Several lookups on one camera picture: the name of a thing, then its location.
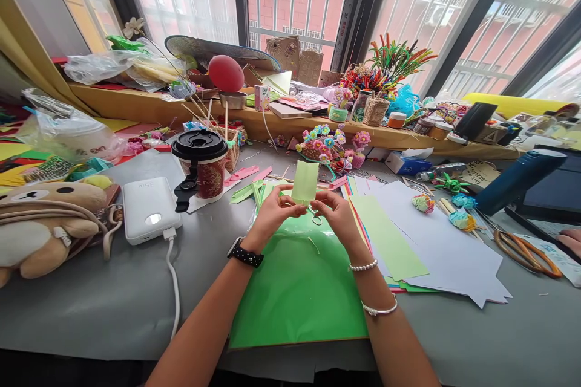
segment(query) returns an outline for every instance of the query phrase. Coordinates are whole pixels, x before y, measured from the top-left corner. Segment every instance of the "person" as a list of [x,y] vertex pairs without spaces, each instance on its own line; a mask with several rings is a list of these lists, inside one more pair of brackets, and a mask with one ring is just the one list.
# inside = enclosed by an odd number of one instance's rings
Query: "person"
[[[287,218],[298,218],[307,207],[291,197],[280,196],[291,184],[276,186],[264,200],[254,225],[240,246],[260,254],[272,235]],[[355,267],[373,264],[374,258],[364,243],[349,203],[339,195],[322,190],[311,206],[317,216],[327,219],[345,247]],[[254,267],[230,258],[218,278],[171,341],[151,373],[146,387],[206,386],[212,379],[218,359],[238,305]],[[359,296],[365,306],[390,311],[372,316],[366,310],[367,330],[379,375],[386,386],[439,386],[429,359],[408,324],[379,268],[353,271]]]

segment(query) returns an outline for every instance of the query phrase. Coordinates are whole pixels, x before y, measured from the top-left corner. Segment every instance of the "black watch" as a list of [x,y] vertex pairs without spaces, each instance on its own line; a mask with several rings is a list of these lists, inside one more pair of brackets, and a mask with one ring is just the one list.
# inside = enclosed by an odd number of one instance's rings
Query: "black watch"
[[243,247],[240,246],[240,243],[243,240],[243,237],[239,237],[234,241],[233,245],[228,250],[228,258],[235,257],[247,265],[258,268],[264,259],[264,255],[246,251]]

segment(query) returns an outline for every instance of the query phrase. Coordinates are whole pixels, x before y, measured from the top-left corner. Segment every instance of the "white power bank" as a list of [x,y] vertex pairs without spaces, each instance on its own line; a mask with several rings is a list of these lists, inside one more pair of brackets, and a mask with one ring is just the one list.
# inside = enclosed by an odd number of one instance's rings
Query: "white power bank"
[[167,178],[133,181],[122,190],[125,237],[131,245],[161,236],[168,228],[182,226]]

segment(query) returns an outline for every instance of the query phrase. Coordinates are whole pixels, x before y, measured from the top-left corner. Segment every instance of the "paper stack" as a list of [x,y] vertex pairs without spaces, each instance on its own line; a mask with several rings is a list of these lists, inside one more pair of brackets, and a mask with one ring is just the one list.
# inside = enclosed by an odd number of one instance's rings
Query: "paper stack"
[[391,286],[462,294],[480,308],[512,298],[496,277],[501,255],[455,228],[439,209],[428,215],[417,211],[411,202],[417,191],[400,181],[358,177],[349,177],[342,191]]

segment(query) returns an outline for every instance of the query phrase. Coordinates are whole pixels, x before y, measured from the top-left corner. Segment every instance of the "hand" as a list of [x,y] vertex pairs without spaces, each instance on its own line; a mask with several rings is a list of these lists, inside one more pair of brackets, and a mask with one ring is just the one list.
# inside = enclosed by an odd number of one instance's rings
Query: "hand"
[[279,197],[280,192],[289,189],[292,189],[292,184],[279,184],[274,187],[262,203],[258,216],[248,232],[247,238],[259,240],[261,249],[266,246],[286,218],[298,218],[307,213],[307,206],[296,205],[288,195]]
[[355,217],[347,200],[329,190],[321,190],[317,192],[310,205],[317,212],[315,216],[323,216],[327,219],[345,248],[362,243],[361,234],[355,224]]

